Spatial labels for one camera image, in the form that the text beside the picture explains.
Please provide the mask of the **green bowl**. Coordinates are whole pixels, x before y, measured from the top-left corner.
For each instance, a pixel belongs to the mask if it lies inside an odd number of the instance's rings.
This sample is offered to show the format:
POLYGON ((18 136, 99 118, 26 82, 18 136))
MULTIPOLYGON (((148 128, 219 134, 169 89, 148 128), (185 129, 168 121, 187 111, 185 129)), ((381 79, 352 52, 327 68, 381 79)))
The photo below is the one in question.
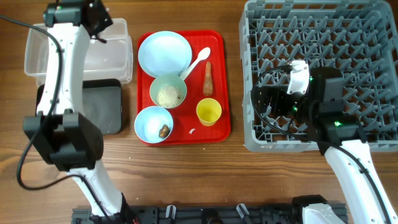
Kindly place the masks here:
POLYGON ((164 75, 151 83, 149 91, 151 100, 157 106, 174 109, 186 98, 187 86, 179 76, 164 75))

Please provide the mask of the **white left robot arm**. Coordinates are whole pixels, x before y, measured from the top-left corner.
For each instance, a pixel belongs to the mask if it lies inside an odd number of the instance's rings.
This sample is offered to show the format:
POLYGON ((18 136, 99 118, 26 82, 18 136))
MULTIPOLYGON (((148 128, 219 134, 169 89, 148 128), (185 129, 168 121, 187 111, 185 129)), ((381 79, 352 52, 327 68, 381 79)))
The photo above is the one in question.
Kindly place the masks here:
POLYGON ((42 159, 79 185, 101 222, 121 218, 125 201, 101 160, 100 129, 84 115, 83 69, 91 39, 112 25, 101 1, 61 1, 44 12, 49 61, 44 90, 35 116, 24 118, 29 146, 42 159))

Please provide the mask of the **brown food scrap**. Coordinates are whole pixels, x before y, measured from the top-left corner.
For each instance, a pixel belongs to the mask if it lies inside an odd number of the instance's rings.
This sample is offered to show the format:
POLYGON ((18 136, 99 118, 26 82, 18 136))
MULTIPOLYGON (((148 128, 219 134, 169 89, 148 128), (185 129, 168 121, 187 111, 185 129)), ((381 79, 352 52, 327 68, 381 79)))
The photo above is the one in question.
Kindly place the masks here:
POLYGON ((159 130, 159 137, 164 139, 170 134, 170 128, 164 124, 159 130))

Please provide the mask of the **small light blue bowl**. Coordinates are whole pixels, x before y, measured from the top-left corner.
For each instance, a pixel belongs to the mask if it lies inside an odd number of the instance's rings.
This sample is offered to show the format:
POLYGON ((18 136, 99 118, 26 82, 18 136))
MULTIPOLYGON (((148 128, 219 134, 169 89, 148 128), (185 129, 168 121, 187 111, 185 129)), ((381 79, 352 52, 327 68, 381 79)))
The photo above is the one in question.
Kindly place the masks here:
POLYGON ((174 119, 169 111, 159 106, 149 106, 141 110, 134 121, 134 130, 137 137, 148 144, 158 144, 165 141, 172 133, 174 119), (166 124, 170 128, 170 134, 162 139, 159 130, 166 124))

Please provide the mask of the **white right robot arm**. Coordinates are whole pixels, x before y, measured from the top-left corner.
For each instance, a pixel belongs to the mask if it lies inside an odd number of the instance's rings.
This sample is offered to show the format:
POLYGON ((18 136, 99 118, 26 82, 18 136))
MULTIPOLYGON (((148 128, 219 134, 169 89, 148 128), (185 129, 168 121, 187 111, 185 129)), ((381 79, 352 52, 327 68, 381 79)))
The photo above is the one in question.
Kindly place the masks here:
POLYGON ((287 87, 265 86, 262 72, 252 86, 250 99, 255 115, 268 127, 301 141, 315 142, 335 173, 354 221, 397 223, 397 214, 381 184, 371 159, 366 133, 359 119, 344 112, 343 76, 333 67, 278 66, 289 72, 287 87), (301 136, 272 124, 264 116, 291 116, 308 127, 301 136))

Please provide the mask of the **yellow plastic cup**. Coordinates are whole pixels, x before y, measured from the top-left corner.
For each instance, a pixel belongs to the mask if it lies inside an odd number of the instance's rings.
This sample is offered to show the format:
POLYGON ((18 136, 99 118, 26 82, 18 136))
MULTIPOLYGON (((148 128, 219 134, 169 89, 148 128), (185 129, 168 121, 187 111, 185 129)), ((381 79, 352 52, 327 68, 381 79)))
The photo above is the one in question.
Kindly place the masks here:
POLYGON ((204 98, 198 102, 196 113, 202 125, 212 126, 220 119, 222 107, 217 100, 204 98))

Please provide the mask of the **white rice pile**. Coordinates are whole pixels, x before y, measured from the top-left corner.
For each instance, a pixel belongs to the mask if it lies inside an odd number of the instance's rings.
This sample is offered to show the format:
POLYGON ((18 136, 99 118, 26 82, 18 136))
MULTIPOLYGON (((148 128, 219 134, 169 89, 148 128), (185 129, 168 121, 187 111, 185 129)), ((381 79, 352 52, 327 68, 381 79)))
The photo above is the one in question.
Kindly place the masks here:
POLYGON ((166 84, 159 88, 155 99, 161 107, 174 108, 182 102, 183 95, 178 86, 166 84))

